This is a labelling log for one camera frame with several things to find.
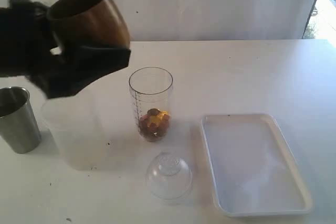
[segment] stainless steel cup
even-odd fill
[[[0,136],[16,153],[30,152],[41,141],[29,97],[21,87],[0,89]]]

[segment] white table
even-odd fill
[[[174,76],[175,123],[158,143],[139,140],[132,115],[128,77],[144,66]],[[324,40],[133,42],[130,66],[88,87],[112,142],[109,160],[90,171],[60,159],[41,122],[42,93],[24,78],[0,79],[8,85],[31,92],[44,141],[25,155],[0,141],[0,223],[336,223],[336,49]],[[252,112],[278,121],[311,190],[310,214],[230,219],[214,207],[199,119]],[[181,205],[161,204],[144,182],[164,150],[184,157],[194,175]]]

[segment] white tray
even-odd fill
[[[207,115],[201,128],[214,200],[225,215],[299,215],[312,208],[292,152],[270,115]]]

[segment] food pieces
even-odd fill
[[[139,119],[139,130],[150,142],[155,142],[163,137],[170,126],[170,115],[167,111],[150,109],[146,115]]]

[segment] tray rim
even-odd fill
[[[267,118],[269,118],[272,123],[274,124],[274,126],[276,127],[276,130],[278,131],[278,133],[280,134],[281,136],[281,140],[283,141],[283,143],[285,144],[285,148],[287,148],[289,154],[290,154],[290,158],[292,159],[291,162],[292,162],[292,165],[295,167],[295,169],[297,170],[297,176],[299,177],[299,179],[301,180],[302,182],[302,185],[303,185],[303,190],[305,191],[305,193],[301,192],[301,195],[303,197],[303,200],[304,200],[304,203],[305,203],[305,206],[306,208],[303,208],[301,210],[285,210],[285,211],[274,211],[274,212],[229,212],[227,210],[225,210],[224,208],[221,207],[220,203],[219,203],[219,199],[218,199],[218,191],[217,191],[217,186],[216,186],[216,180],[215,180],[215,174],[214,174],[214,170],[213,170],[213,165],[212,165],[212,162],[211,162],[211,157],[210,157],[210,152],[209,152],[209,148],[208,148],[208,141],[207,141],[207,137],[206,137],[206,134],[205,134],[205,129],[204,129],[204,122],[206,121],[207,117],[211,117],[211,116],[229,116],[229,115],[232,115],[232,116],[246,116],[246,115],[260,115],[261,116],[265,116]],[[215,206],[226,216],[228,217],[257,217],[257,216],[284,216],[284,215],[287,215],[287,216],[293,216],[293,215],[304,215],[304,214],[308,214],[312,208],[313,208],[313,200],[312,200],[312,197],[311,197],[311,192],[310,190],[308,189],[305,181],[303,180],[302,176],[301,176],[301,173],[300,173],[300,170],[299,170],[299,167],[298,167],[298,163],[293,155],[293,152],[292,150],[290,149],[277,121],[275,120],[275,118],[269,114],[266,114],[266,113],[248,113],[248,114],[235,114],[235,113],[232,113],[232,114],[206,114],[206,115],[203,115],[201,120],[200,120],[200,128],[201,128],[201,133],[202,133],[202,139],[203,139],[203,146],[205,147],[205,150],[206,150],[206,156],[207,156],[207,162],[208,162],[208,166],[211,170],[211,176],[212,176],[212,182],[213,182],[213,186],[212,186],[212,191],[213,191],[213,200],[214,200],[214,203],[215,203]]]

